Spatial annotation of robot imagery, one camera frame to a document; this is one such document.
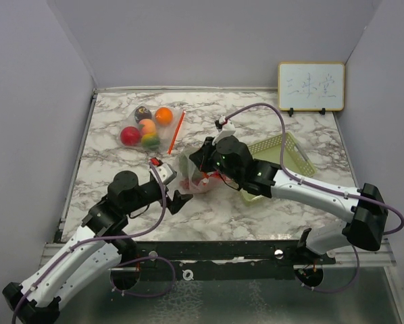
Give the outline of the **peach orange pink fruit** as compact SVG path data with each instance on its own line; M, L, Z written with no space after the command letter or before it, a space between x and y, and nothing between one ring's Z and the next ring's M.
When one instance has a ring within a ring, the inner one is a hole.
M139 130L144 136L146 134L155 134L157 128L155 122L152 119L143 119L138 123Z

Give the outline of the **green netted melon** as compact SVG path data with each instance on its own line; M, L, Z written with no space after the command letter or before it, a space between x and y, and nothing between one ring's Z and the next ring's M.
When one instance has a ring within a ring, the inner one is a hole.
M183 178L196 180L203 177L196 165L186 155L180 155L178 157L178 166Z

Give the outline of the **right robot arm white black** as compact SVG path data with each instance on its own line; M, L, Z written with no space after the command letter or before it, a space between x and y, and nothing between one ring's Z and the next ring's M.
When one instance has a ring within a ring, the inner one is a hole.
M375 252L382 239L390 209L379 189L333 186L292 173L283 166L252 157L246 144L234 136L205 139L190 161L201 172L218 172L249 194L297 201L338 217L338 221L303 232L297 258L311 264L329 250L352 245Z

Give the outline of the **clear zip top bag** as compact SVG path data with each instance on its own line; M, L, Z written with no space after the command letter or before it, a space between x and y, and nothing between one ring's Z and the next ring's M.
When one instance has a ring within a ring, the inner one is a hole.
M120 122L118 144L124 148L170 154L185 116L183 109L139 105Z

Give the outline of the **yellow green mango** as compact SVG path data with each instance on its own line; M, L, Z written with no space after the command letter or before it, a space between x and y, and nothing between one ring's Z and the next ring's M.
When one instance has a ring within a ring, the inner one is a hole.
M156 133L145 134L141 138L141 145L146 149L155 150L160 144L161 140Z

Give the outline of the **dark purple plum fruit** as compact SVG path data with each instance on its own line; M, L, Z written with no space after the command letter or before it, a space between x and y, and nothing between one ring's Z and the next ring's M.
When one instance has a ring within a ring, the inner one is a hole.
M139 123L143 119L152 119L152 113L145 106L139 106L134 110L134 119L136 123Z

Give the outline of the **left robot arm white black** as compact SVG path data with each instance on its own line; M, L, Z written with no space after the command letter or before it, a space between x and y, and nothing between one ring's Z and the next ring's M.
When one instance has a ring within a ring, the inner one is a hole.
M39 270L21 283L11 282L3 295L13 312L11 321L54 323L69 301L97 276L116 265L128 266L137 258L137 234L125 234L131 213L153 203L161 205L161 216L176 214L193 197L175 191L167 195L167 185L176 172L168 165L150 167L149 181L140 184L132 171L117 173L107 194L82 220L73 236Z

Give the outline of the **dark purple grape bunch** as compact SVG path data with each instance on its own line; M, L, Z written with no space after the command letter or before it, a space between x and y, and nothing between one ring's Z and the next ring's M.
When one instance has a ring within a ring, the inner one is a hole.
M213 189L215 183L209 178L189 179L180 181L180 187L191 194L203 194Z

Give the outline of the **red apple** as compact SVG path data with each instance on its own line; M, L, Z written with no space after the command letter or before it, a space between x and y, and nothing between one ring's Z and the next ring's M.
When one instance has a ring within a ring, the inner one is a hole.
M127 126L120 132L120 142L124 146L136 146L141 141L141 133L134 126Z

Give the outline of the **clear zip bag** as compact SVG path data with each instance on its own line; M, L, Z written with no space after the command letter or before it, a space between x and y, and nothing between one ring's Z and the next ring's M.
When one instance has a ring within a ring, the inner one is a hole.
M180 186L191 194L203 194L222 184L218 173L204 173L189 159L190 155L198 150L191 146L185 148L176 158Z
M139 105L120 122L118 144L124 148L170 154L185 116L183 109Z

